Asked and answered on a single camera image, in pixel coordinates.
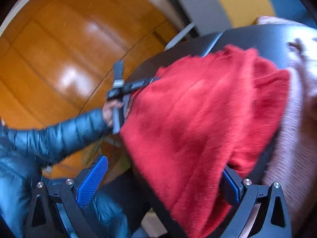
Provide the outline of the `person's left hand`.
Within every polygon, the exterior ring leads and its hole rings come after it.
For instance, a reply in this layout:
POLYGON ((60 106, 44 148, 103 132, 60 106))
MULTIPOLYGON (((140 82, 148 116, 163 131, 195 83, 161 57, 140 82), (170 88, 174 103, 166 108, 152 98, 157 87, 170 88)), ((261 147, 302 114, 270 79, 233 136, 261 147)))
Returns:
POLYGON ((123 108, 124 103, 118 100, 107 101, 102 108, 102 117, 108 127, 113 125, 113 113, 114 108, 123 108))

